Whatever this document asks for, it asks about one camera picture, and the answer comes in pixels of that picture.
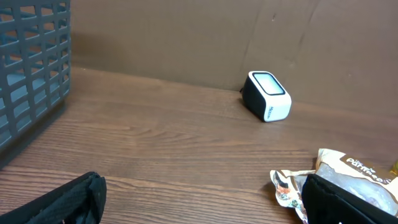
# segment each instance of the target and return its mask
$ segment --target beige wall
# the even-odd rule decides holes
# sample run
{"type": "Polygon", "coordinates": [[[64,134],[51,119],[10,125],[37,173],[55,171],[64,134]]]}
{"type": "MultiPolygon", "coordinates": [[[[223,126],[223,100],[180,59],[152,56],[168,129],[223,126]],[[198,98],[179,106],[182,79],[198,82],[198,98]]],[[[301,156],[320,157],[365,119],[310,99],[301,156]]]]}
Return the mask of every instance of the beige wall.
{"type": "Polygon", "coordinates": [[[396,0],[72,1],[73,64],[229,90],[268,70],[294,101],[398,116],[397,11],[396,0]]]}

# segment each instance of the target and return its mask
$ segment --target cube-shaped device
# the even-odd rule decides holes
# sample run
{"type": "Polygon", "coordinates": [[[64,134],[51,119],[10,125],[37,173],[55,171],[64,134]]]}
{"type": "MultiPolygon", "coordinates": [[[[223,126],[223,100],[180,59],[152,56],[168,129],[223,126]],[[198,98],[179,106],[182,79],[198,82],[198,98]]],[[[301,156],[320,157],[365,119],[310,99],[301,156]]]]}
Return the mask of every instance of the cube-shaped device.
{"type": "Polygon", "coordinates": [[[265,71],[252,71],[244,83],[242,98],[249,110],[262,121],[285,119],[292,99],[275,76],[265,71]]]}

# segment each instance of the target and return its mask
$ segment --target device screen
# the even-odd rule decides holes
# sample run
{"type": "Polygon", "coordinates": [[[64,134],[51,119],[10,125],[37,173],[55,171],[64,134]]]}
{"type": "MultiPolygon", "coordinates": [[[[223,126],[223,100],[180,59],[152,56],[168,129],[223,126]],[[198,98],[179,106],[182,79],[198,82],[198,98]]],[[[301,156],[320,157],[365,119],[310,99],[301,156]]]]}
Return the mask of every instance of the device screen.
{"type": "Polygon", "coordinates": [[[253,76],[268,95],[281,95],[285,93],[284,89],[282,89],[272,75],[266,73],[255,73],[253,76]]]}

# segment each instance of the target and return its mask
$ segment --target snack bag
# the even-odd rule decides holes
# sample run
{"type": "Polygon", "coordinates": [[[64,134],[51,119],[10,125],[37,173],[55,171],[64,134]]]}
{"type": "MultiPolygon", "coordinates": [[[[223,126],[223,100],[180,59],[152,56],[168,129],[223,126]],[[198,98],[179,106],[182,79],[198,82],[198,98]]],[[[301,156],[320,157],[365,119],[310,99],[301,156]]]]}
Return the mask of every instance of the snack bag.
{"type": "Polygon", "coordinates": [[[272,170],[276,199],[283,207],[296,209],[303,223],[307,213],[301,191],[308,174],[317,174],[368,203],[398,217],[398,178],[370,163],[331,149],[319,149],[316,170],[272,170]]]}

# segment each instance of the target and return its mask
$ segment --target brown tabletop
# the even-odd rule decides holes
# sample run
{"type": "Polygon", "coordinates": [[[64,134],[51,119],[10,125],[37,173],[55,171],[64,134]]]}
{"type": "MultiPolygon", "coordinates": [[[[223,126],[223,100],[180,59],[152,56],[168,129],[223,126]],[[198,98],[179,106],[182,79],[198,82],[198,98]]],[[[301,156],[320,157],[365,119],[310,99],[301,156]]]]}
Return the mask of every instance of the brown tabletop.
{"type": "Polygon", "coordinates": [[[102,223],[300,223],[271,169],[311,169],[320,147],[397,159],[397,118],[293,102],[262,123],[236,91],[75,67],[66,112],[0,171],[0,214],[93,170],[102,223]]]}

